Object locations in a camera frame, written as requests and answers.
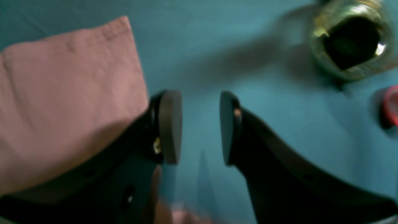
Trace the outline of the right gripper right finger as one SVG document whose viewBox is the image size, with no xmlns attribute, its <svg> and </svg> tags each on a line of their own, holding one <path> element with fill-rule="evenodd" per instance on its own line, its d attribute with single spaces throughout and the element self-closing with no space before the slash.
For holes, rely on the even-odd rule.
<svg viewBox="0 0 398 224">
<path fill-rule="evenodd" d="M 354 187 L 300 156 L 229 91 L 220 96 L 225 164 L 243 174 L 259 224 L 367 224 L 397 203 Z"/>
</svg>

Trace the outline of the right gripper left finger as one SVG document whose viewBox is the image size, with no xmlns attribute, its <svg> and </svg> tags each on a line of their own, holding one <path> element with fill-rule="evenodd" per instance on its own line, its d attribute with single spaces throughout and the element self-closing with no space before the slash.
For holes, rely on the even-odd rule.
<svg viewBox="0 0 398 224">
<path fill-rule="evenodd" d="M 37 187 L 1 198 L 16 224 L 152 224 L 161 165 L 178 164 L 182 95 L 166 90 L 105 150 Z"/>
</svg>

